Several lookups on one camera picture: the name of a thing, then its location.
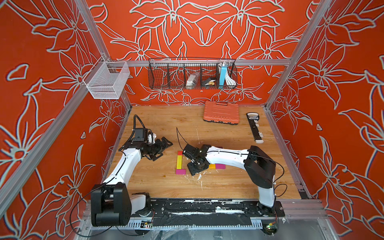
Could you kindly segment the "yellow long block front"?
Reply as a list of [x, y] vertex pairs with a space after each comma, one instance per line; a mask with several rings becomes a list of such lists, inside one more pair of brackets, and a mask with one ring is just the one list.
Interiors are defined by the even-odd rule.
[[182, 169], [182, 159], [183, 159], [182, 155], [178, 155], [177, 156], [177, 166], [176, 166], [177, 170], [181, 170]]

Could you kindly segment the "magenta block front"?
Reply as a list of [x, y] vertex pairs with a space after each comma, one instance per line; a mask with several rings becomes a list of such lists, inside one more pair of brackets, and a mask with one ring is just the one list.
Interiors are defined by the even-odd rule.
[[176, 175], [186, 175], [187, 170], [186, 169], [176, 169], [175, 174]]

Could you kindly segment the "magenta block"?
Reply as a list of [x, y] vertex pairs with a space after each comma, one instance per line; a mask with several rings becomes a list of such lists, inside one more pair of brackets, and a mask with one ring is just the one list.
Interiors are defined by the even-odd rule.
[[226, 168], [226, 165], [223, 164], [215, 164], [215, 168], [218, 170], [224, 170]]
[[186, 169], [176, 169], [175, 174], [176, 175], [186, 175], [187, 170]]

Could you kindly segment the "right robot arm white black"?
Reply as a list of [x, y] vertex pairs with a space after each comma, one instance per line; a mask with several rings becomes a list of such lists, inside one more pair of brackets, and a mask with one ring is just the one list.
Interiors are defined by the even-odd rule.
[[209, 168], [210, 165], [226, 165], [245, 170], [251, 181], [258, 187], [259, 203], [266, 208], [275, 205], [274, 190], [276, 162], [257, 146], [247, 150], [222, 149], [211, 145], [201, 148], [187, 144], [183, 156], [191, 160], [188, 169], [196, 175]]

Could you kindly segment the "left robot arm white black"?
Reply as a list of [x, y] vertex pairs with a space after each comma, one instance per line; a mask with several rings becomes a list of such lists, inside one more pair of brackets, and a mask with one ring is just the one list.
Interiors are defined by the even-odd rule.
[[142, 158], [156, 161], [173, 143], [146, 128], [133, 130], [120, 148], [122, 157], [102, 184], [91, 191], [91, 221], [94, 227], [126, 226], [131, 215], [146, 215], [152, 211], [149, 193], [130, 195], [127, 185]]

